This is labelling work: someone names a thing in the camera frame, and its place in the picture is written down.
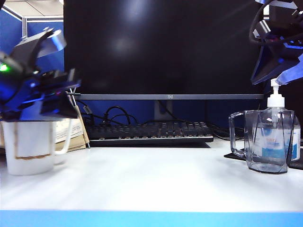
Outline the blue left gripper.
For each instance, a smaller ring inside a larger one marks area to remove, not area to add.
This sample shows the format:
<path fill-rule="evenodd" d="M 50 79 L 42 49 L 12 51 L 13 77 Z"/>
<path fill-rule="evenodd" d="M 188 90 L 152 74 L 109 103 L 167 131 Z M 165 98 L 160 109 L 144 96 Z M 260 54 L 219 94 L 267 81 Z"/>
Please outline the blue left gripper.
<path fill-rule="evenodd" d="M 66 93 L 70 88 L 79 87 L 81 84 L 75 69 L 72 68 L 69 72 L 60 70 L 46 72 L 41 75 L 40 82 L 34 73 L 38 58 L 59 52 L 65 46 L 62 30 L 54 31 L 54 28 L 46 27 L 42 32 L 17 44 L 13 48 L 13 54 L 0 54 L 2 120 L 77 118 L 77 113 Z"/>

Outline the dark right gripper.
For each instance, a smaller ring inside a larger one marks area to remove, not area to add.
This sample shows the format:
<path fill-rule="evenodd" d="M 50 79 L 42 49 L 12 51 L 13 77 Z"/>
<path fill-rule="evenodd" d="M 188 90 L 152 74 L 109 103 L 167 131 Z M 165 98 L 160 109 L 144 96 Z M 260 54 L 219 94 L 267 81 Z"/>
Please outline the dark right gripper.
<path fill-rule="evenodd" d="M 303 77 L 303 27 L 294 23 L 266 21 L 269 32 L 250 78 L 253 85 L 276 78 L 287 85 Z"/>

